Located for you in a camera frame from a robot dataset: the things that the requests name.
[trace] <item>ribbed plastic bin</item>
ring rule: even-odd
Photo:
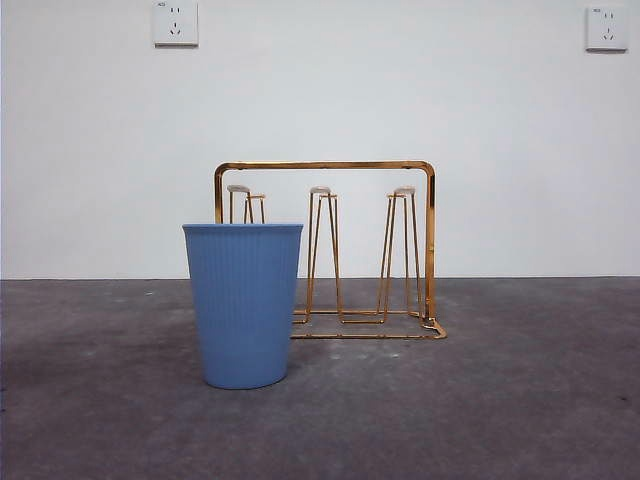
[[[300,224],[184,225],[205,381],[258,388],[282,379]]]

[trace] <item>metal rack frame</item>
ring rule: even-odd
[[[225,172],[229,170],[410,170],[417,169],[424,172],[426,177],[426,222],[425,222],[425,278],[424,278],[424,309],[418,308],[419,312],[410,312],[413,317],[417,317],[420,326],[430,331],[425,335],[405,335],[405,334],[294,334],[293,339],[425,339],[439,340],[447,338],[446,330],[436,320],[436,299],[435,299],[435,200],[436,200],[436,176],[433,167],[423,160],[383,160],[370,162],[342,162],[342,161],[316,161],[316,162],[229,162],[221,164],[214,174],[214,208],[216,223],[224,223],[223,205],[223,185],[222,180]],[[333,314],[337,310],[314,310],[314,314]],[[380,315],[383,312],[375,310],[342,310],[344,315]],[[386,313],[405,314],[405,311],[387,311]]]

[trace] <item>wall outlet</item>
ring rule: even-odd
[[[629,48],[629,23],[624,7],[587,9],[587,50],[625,51]]]
[[[157,1],[153,6],[153,39],[156,46],[197,46],[198,3]]]

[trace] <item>gray concrete floor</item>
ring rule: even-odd
[[[254,391],[202,382],[186,281],[2,289],[6,480],[640,478],[640,278],[440,280],[450,338],[298,340]]]

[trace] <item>trash can rim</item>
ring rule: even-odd
[[[268,230],[272,228],[302,228],[302,223],[186,223],[182,225],[185,230],[231,230],[235,228],[239,229],[251,229],[251,230]]]

